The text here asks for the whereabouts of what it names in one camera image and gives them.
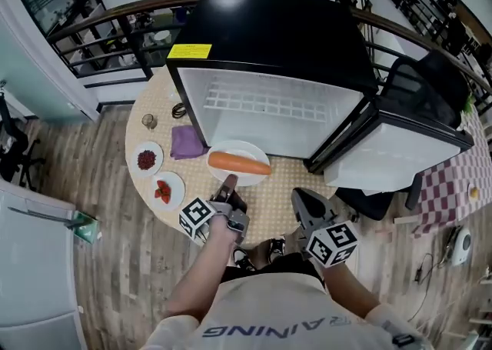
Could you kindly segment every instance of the black refrigerator top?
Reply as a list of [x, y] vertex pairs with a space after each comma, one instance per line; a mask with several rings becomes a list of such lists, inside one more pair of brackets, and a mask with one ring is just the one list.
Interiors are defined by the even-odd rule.
[[200, 0], [175, 44], [211, 44], [170, 67], [262, 72], [374, 95], [377, 83], [349, 8], [329, 0]]

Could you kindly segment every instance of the yellow sticker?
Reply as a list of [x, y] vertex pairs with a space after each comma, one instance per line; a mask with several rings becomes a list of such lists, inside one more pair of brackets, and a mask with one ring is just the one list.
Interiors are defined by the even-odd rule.
[[168, 58], [207, 58], [211, 44], [175, 44]]

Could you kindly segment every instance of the hand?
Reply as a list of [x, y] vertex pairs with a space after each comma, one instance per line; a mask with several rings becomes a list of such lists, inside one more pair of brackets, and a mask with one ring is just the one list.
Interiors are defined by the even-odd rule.
[[210, 219], [208, 239], [232, 245], [238, 239], [238, 235], [236, 231], [228, 227], [227, 218], [224, 215], [215, 215]]

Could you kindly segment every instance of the red and white checkered tablecloth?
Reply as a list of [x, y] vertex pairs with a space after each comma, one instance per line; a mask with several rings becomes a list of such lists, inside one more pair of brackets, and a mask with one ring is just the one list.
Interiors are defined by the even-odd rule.
[[[420, 224], [415, 237], [435, 232], [466, 218], [492, 202], [492, 161], [477, 110], [463, 116], [462, 125], [474, 138], [473, 148], [422, 172], [417, 203]], [[478, 200], [468, 198], [468, 186], [479, 189]]]

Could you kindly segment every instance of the black office chair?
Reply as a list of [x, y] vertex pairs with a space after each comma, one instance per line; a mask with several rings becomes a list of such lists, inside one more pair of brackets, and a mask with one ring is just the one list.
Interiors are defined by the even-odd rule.
[[[418, 62], [398, 58], [391, 66], [381, 96], [397, 101], [415, 115], [456, 129], [460, 112], [466, 105], [469, 90], [460, 71], [446, 55], [431, 51]], [[421, 192], [422, 178], [415, 175], [413, 184], [401, 190], [408, 192], [405, 206], [412, 210]], [[390, 206], [394, 192], [365, 195], [355, 188], [338, 188], [335, 195], [373, 220], [381, 220]]]
[[[408, 193], [407, 200], [405, 202], [407, 209], [412, 210], [415, 208], [421, 194], [421, 189], [422, 176], [416, 174], [414, 177], [414, 182], [410, 187], [403, 188], [398, 191]], [[356, 188], [339, 187], [335, 192], [335, 195], [356, 211], [352, 218], [353, 221], [357, 221], [359, 219], [359, 214], [372, 218], [373, 220], [380, 221], [386, 215], [391, 201], [393, 200], [394, 193], [395, 192], [365, 195], [362, 190], [358, 190]]]
[[10, 112], [3, 93], [0, 94], [0, 115], [2, 116], [2, 123], [5, 127], [5, 131], [15, 140], [7, 152], [0, 152], [0, 176], [7, 182], [11, 182], [14, 178], [14, 174], [19, 170], [19, 166], [21, 166], [22, 172], [19, 185], [21, 187], [25, 186], [25, 177], [29, 188], [35, 192], [36, 189], [32, 187], [29, 168], [31, 165], [37, 163], [44, 164], [46, 162], [44, 158], [31, 158], [32, 150], [35, 145], [39, 143], [39, 139], [34, 140], [31, 148], [29, 148], [25, 155], [24, 152], [29, 147], [28, 136], [17, 128], [14, 120], [10, 117]]

